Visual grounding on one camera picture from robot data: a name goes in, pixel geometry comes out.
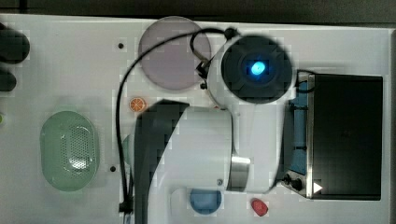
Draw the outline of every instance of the red cap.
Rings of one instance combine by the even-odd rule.
[[[260,199],[253,199],[251,201],[251,207],[259,217],[264,216],[268,212],[268,206]]]

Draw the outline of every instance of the small orange button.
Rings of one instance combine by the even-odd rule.
[[[251,202],[251,207],[256,212],[256,214],[259,215],[259,217],[264,216],[268,212],[268,206],[260,199],[253,199]]]
[[[141,98],[141,97],[136,97],[131,100],[131,103],[129,103],[129,107],[134,111],[134,112],[140,112],[146,109],[146,101]]]

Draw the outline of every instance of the metal band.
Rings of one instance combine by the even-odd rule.
[[[315,76],[310,75],[308,78],[308,89],[315,87]],[[306,121],[306,198],[312,198],[312,162],[314,159],[314,94],[308,94],[308,115]]]
[[[230,179],[227,190],[244,191],[248,182],[248,170],[251,164],[249,158],[239,157],[235,154],[231,157]]]

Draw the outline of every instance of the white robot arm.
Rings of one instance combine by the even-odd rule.
[[[290,58],[276,42],[237,36],[208,70],[207,90],[222,110],[166,103],[173,111],[155,105],[144,113],[130,144],[135,223],[172,223],[170,197],[179,188],[267,192],[276,181],[294,82]],[[163,139],[149,137],[160,129]]]

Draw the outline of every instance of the dark gray background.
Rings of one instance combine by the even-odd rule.
[[[396,27],[394,0],[0,0],[1,12]]]

